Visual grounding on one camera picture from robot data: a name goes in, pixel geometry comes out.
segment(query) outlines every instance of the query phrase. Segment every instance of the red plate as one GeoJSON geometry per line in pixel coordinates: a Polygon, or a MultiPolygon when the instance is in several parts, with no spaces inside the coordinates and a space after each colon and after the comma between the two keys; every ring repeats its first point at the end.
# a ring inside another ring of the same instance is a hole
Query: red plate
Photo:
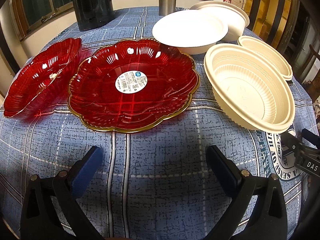
{"type": "Polygon", "coordinates": [[[68,83],[81,56],[81,39],[51,45],[25,65],[4,100],[4,116],[26,119],[51,112],[68,96],[68,83]]]}
{"type": "Polygon", "coordinates": [[[153,39],[99,49],[70,81],[68,106],[95,131],[141,132],[182,113],[200,78],[193,59],[153,39]]]}

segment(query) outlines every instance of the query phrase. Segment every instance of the white plastic bowl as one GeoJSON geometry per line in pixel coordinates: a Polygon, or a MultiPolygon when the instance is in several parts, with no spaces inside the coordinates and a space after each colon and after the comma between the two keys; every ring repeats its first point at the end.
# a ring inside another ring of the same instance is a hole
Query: white plastic bowl
{"type": "Polygon", "coordinates": [[[290,64],[277,50],[264,41],[254,37],[241,36],[238,39],[238,44],[260,54],[271,64],[275,65],[285,80],[292,79],[293,73],[290,64]]]}
{"type": "Polygon", "coordinates": [[[222,39],[225,42],[236,41],[250,23],[248,15],[231,3],[222,1],[203,1],[195,4],[190,10],[200,10],[217,16],[228,24],[228,34],[222,39]]]}
{"type": "Polygon", "coordinates": [[[153,27],[154,38],[189,55],[206,53],[228,32],[228,25],[197,10],[178,11],[161,18],[153,27]]]}
{"type": "Polygon", "coordinates": [[[282,133],[293,123],[295,105],[274,65],[245,47],[218,44],[204,58],[213,94],[226,115],[250,130],[282,133]]]}

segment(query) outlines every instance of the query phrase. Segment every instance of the table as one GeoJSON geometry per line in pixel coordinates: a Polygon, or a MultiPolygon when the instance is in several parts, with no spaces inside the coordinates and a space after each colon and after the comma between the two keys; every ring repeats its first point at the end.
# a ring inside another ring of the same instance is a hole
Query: table
{"type": "MultiPolygon", "coordinates": [[[[106,26],[79,32],[75,23],[45,48],[67,37],[81,37],[91,53],[124,38],[152,37],[152,27],[160,18],[158,7],[117,10],[116,19],[106,26]]],[[[256,37],[247,29],[244,34],[256,37]]],[[[288,149],[282,151],[278,135],[241,128],[223,113],[204,72],[204,54],[193,58],[201,84],[191,105],[179,116],[143,133],[94,132],[65,104],[31,123],[4,118],[0,109],[0,207],[12,229],[19,235],[21,203],[29,177],[51,177],[68,170],[96,145],[104,151],[103,164],[78,203],[103,236],[201,239],[231,201],[205,162],[205,149],[217,145],[239,169],[258,176],[273,172],[280,176],[290,236],[301,201],[308,194],[306,174],[295,169],[288,149]],[[282,160],[277,154],[281,151],[282,160]]],[[[310,97],[295,79],[290,88],[296,116],[289,130],[299,138],[303,128],[317,133],[310,97]]],[[[244,229],[255,201],[252,198],[236,232],[244,229]]],[[[69,231],[59,209],[58,214],[69,231]]]]}

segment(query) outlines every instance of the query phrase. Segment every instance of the plate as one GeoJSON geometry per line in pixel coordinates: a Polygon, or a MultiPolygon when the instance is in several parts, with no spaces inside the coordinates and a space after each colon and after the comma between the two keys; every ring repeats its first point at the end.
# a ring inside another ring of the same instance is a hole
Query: plate
{"type": "Polygon", "coordinates": [[[222,1],[202,1],[190,8],[218,17],[228,24],[228,33],[222,39],[225,42],[236,41],[250,23],[248,15],[238,6],[222,1]]]}
{"type": "Polygon", "coordinates": [[[275,65],[285,80],[289,81],[292,79],[293,73],[290,64],[277,50],[264,41],[254,37],[241,36],[238,39],[238,44],[258,53],[271,64],[275,65]]]}
{"type": "Polygon", "coordinates": [[[193,59],[153,39],[124,40],[84,60],[70,81],[68,107],[95,131],[151,129],[191,103],[193,59]]]}
{"type": "Polygon", "coordinates": [[[228,33],[228,25],[216,16],[198,10],[184,10],[161,18],[152,29],[153,37],[181,52],[194,55],[207,52],[228,33]]]}
{"type": "Polygon", "coordinates": [[[27,119],[51,112],[62,97],[79,65],[80,38],[52,44],[25,65],[4,100],[4,116],[27,119]]]}
{"type": "Polygon", "coordinates": [[[210,48],[204,69],[221,109],[240,126],[282,133],[293,123],[295,105],[286,81],[260,55],[234,44],[210,48]]]}

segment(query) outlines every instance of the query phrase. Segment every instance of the blue gripper pad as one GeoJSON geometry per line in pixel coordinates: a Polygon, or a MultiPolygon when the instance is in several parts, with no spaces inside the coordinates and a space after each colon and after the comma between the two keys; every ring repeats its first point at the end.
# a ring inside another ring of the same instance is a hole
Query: blue gripper pad
{"type": "Polygon", "coordinates": [[[92,146],[82,160],[77,161],[69,171],[68,184],[74,199],[80,198],[103,160],[102,149],[92,146]]]}
{"type": "Polygon", "coordinates": [[[228,160],[215,145],[209,146],[205,155],[207,164],[217,177],[224,193],[228,197],[236,197],[241,183],[237,166],[233,161],[228,160]]]}

